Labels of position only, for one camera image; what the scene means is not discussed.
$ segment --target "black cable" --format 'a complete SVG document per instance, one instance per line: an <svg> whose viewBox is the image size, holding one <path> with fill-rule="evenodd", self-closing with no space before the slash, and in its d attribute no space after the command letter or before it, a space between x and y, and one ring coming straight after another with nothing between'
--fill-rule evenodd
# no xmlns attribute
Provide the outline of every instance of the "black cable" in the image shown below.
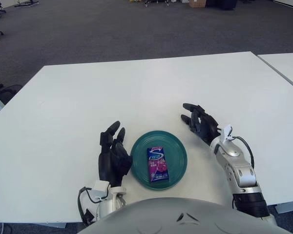
<svg viewBox="0 0 293 234"><path fill-rule="evenodd" d="M108 187L109 187L109 185L110 185L110 184L108 184L108 186L107 186L106 196L101 197L101 199L100 199L99 201L94 201L94 200L92 200L92 198L91 198L91 196L90 196L90 194L89 194L89 192L88 192L88 190L91 190L91 188L83 187L83 188L81 188L81 189L79 190L78 198L77 198L77 206L78 206L78 211L79 211L80 217L82 218L82 221L83 221L83 223L84 223L84 225L85 225L86 227L90 225L90 222L91 222L90 219L92 219L92 218L89 218L89 216L92 216L92 217L93 217L93 215L90 213L90 211L89 211L88 209L86 210L86 213L84 214L84 211L83 211L83 208L82 208L82 204L81 204L81 202L80 202L80 195L81 195L84 191L86 191L87 194L88 194L88 198L90 199L90 201L91 201L92 203L97 204L97 203L101 202L102 199L107 198L107 196L108 196Z"/></svg>
<svg viewBox="0 0 293 234"><path fill-rule="evenodd" d="M89 197L90 201L91 201L92 203L94 203L94 204L100 203L101 200L99 200L99 201L94 201L94 200L92 200L92 198L90 197L90 194L89 194L88 190L91 190L91 188L86 188L86 192L87 192L87 194L88 194L88 197Z"/></svg>
<svg viewBox="0 0 293 234"><path fill-rule="evenodd" d="M3 87L3 89L9 89L9 88L11 88L13 86L20 86L21 88L23 87L21 84L13 84L13 85L10 85L8 87Z"/></svg>
<svg viewBox="0 0 293 234"><path fill-rule="evenodd" d="M11 225L9 225L9 224L7 224L7 223L5 223L4 224L6 227L9 227L10 228L10 234L12 234L13 233L13 228L11 227Z"/></svg>
<svg viewBox="0 0 293 234"><path fill-rule="evenodd" d="M11 225L9 225L9 224L7 224L7 223L5 223L4 224L4 226L5 227L9 227L10 228L10 234L12 234L13 233L13 228L11 227Z"/></svg>
<svg viewBox="0 0 293 234"><path fill-rule="evenodd" d="M251 156L251 166L255 167L255 164L254 164L254 156L253 156L253 153L252 153L252 150L250 148L250 146L248 145L248 143L240 136L233 136L233 139L231 141L233 141L234 139L239 139L240 141L243 142L243 144L246 146L246 148L248 149L249 153L250 153L250 156Z"/></svg>

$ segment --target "teal plate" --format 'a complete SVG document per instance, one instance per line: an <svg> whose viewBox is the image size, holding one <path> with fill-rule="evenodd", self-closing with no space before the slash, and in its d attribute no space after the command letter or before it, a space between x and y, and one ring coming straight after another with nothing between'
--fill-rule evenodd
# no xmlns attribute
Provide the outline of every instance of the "teal plate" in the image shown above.
<svg viewBox="0 0 293 234"><path fill-rule="evenodd" d="M148 173L147 148L162 146L169 174L169 180L150 182ZM152 131L142 135L131 150L133 163L131 172L145 187L164 190L177 184L187 169L187 153L181 141L173 134L164 131Z"/></svg>

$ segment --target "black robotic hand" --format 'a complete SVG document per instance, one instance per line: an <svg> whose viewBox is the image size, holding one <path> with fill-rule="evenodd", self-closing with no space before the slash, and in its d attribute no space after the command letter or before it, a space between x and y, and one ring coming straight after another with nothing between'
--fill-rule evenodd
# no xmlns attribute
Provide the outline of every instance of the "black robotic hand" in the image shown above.
<svg viewBox="0 0 293 234"><path fill-rule="evenodd" d="M183 104L183 108L191 112L191 118L181 115L181 119L190 127L190 130L196 133L207 145L218 137L218 123L214 118L205 113L205 110L199 105L188 103Z"/></svg>
<svg viewBox="0 0 293 234"><path fill-rule="evenodd" d="M115 132L121 123L116 121L105 132L101 133L99 155L99 177L100 180L108 181L111 187L122 185L124 175L127 175L131 165L132 157L127 154L123 147L125 128L122 128L117 138L113 140Z"/></svg>

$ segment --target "purple gum package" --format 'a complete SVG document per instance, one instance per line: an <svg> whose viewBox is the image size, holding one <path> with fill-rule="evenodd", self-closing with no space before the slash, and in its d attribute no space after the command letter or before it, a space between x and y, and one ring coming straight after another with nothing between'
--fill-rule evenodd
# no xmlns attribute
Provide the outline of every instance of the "purple gum package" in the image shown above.
<svg viewBox="0 0 293 234"><path fill-rule="evenodd" d="M153 147L147 149L148 171L151 182L168 180L168 170L165 161L164 149Z"/></svg>

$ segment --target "cardboard box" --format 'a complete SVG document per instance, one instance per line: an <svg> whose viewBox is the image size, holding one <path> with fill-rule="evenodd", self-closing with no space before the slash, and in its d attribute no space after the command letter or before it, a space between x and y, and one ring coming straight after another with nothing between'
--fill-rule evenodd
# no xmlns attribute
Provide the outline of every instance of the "cardboard box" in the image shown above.
<svg viewBox="0 0 293 234"><path fill-rule="evenodd" d="M190 0L189 6L190 7L205 7L206 0Z"/></svg>

